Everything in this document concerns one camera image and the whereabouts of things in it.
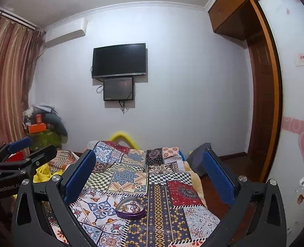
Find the purple heart-shaped jewelry box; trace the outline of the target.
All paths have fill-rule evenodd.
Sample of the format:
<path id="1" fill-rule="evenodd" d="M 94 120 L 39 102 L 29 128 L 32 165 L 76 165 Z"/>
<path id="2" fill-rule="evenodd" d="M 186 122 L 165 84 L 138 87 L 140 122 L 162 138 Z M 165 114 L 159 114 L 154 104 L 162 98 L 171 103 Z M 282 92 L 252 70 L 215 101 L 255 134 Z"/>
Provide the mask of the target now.
<path id="1" fill-rule="evenodd" d="M 137 197 L 126 197 L 115 208 L 116 215 L 122 219 L 138 220 L 146 215 L 146 209 Z"/>

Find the yellow cloth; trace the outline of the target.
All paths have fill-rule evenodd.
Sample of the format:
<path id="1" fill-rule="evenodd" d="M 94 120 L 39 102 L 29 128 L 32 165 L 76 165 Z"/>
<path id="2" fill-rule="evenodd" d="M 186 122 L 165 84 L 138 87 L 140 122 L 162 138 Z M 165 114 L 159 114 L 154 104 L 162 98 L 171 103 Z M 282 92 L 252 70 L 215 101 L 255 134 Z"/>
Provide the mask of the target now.
<path id="1" fill-rule="evenodd" d="M 33 177 L 34 183 L 41 183 L 49 181 L 55 175 L 62 175 L 64 170 L 56 169 L 54 166 L 50 166 L 49 164 L 44 164 L 36 169 L 36 174 Z"/>

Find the orange box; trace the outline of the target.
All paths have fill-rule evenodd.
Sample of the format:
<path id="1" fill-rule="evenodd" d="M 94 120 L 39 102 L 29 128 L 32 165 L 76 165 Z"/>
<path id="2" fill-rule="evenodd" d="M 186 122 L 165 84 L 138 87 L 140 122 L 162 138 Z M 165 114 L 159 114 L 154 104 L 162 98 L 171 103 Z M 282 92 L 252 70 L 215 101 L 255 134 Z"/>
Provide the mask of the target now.
<path id="1" fill-rule="evenodd" d="M 46 127 L 45 123 L 33 124 L 33 125 L 28 127 L 29 134 L 40 133 L 40 132 L 43 132 L 43 131 L 46 131 L 46 130 L 47 130 L 47 127 Z"/>

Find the green bag pile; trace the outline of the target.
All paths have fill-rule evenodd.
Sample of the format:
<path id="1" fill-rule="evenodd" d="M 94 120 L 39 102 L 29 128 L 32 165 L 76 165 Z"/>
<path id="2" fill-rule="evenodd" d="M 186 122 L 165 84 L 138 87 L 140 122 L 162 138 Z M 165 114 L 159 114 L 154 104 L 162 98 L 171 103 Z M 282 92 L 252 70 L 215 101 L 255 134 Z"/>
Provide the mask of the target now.
<path id="1" fill-rule="evenodd" d="M 25 134 L 32 140 L 31 152 L 53 145 L 62 149 L 68 141 L 68 132 L 54 107 L 49 105 L 33 105 L 22 113 Z M 45 123 L 47 130 L 29 134 L 28 127 L 33 124 Z"/>

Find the dark blue pillow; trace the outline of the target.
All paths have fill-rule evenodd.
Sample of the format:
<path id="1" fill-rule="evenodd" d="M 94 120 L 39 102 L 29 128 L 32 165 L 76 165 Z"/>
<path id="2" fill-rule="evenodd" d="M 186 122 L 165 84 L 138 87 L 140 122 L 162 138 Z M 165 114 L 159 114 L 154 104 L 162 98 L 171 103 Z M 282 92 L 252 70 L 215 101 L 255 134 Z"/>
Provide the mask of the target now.
<path id="1" fill-rule="evenodd" d="M 192 171 L 200 177 L 207 174 L 203 165 L 203 153 L 208 149 L 211 149 L 211 143 L 204 143 L 196 148 L 186 159 Z"/>

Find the yellow pillow behind bed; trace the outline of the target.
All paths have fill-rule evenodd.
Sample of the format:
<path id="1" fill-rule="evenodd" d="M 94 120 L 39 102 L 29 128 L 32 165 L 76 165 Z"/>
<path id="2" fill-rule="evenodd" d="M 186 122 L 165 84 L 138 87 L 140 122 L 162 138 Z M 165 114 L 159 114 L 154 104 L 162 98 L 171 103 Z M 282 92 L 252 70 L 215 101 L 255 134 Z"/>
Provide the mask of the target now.
<path id="1" fill-rule="evenodd" d="M 118 131 L 116 133 L 114 133 L 110 138 L 109 141 L 125 141 L 127 143 L 127 145 L 130 148 L 133 149 L 139 149 L 139 146 L 136 144 L 136 142 L 132 139 L 132 137 L 130 137 L 130 135 L 124 131 Z"/>

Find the colourful patchwork bedspread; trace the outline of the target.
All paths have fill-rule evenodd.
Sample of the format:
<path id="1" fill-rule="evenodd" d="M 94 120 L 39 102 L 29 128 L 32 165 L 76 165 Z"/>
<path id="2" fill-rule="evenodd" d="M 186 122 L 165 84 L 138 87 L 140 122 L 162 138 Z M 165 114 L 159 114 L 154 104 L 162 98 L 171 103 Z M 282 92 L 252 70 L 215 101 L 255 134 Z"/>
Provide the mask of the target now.
<path id="1" fill-rule="evenodd" d="M 201 246 L 219 224 L 177 147 L 141 150 L 112 141 L 87 147 L 96 164 L 70 209 L 95 246 Z M 145 217 L 116 215 L 126 197 L 140 200 Z"/>

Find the striped brown curtain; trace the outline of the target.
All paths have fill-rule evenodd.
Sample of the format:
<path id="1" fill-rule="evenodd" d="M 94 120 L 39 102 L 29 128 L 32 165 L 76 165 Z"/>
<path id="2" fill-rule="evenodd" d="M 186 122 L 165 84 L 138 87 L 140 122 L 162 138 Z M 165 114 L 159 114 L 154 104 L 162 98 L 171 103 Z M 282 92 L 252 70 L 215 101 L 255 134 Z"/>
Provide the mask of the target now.
<path id="1" fill-rule="evenodd" d="M 0 15 L 0 145 L 25 137 L 28 108 L 43 30 L 32 30 Z"/>

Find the brown wooden door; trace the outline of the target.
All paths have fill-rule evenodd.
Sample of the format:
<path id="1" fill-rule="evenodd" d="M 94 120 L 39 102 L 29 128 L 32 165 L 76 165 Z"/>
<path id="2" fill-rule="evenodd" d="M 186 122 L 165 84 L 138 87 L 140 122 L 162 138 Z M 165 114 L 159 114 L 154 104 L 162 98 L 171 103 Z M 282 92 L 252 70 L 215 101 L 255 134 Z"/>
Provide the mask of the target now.
<path id="1" fill-rule="evenodd" d="M 251 59 L 254 106 L 248 156 L 255 166 L 254 181 L 265 182 L 273 166 L 283 114 L 283 84 L 279 55 L 261 6 L 248 0 L 254 32 L 247 38 Z"/>

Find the white air conditioner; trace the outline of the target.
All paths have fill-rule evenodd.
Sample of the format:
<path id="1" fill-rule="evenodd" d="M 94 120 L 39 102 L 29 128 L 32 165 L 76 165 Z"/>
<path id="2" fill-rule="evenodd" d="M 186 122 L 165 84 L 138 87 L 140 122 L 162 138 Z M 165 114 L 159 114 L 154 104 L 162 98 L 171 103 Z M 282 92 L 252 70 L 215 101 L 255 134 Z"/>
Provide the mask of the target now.
<path id="1" fill-rule="evenodd" d="M 86 35 L 87 20 L 85 18 L 70 21 L 47 31 L 44 45 L 50 48 L 61 43 L 77 39 Z"/>

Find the wooden overhead cabinet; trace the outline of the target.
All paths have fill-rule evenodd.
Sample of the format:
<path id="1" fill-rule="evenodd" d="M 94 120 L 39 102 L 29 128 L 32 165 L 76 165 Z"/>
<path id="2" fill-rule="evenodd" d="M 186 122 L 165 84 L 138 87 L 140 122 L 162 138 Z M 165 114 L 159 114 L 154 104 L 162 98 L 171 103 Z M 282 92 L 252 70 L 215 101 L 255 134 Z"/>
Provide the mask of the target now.
<path id="1" fill-rule="evenodd" d="M 213 32 L 241 41 L 262 32 L 253 0 L 216 0 L 208 11 Z"/>

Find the small black wall monitor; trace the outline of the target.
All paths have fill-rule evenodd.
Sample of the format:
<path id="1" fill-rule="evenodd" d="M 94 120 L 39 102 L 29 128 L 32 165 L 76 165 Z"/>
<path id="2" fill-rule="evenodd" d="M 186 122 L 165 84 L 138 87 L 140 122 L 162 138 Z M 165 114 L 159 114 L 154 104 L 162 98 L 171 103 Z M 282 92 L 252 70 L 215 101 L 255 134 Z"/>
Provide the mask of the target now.
<path id="1" fill-rule="evenodd" d="M 134 79 L 132 77 L 109 78 L 103 81 L 104 101 L 127 101 L 134 99 Z"/>

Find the large black wall television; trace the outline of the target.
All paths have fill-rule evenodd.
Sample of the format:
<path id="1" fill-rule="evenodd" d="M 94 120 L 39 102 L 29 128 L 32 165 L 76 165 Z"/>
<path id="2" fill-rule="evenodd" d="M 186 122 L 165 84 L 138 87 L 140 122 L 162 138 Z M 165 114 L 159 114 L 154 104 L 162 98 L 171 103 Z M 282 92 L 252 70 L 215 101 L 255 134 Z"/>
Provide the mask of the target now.
<path id="1" fill-rule="evenodd" d="M 146 71 L 146 43 L 104 46 L 93 50 L 92 78 L 141 76 Z"/>

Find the white wall switch sticker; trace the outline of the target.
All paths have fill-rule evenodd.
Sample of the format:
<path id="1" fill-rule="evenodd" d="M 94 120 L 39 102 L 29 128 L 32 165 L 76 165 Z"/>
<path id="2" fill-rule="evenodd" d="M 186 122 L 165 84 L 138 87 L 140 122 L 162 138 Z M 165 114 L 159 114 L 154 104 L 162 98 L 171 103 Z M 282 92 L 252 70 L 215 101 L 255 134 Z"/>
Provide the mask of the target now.
<path id="1" fill-rule="evenodd" d="M 304 54 L 298 53 L 295 59 L 296 66 L 304 66 Z"/>

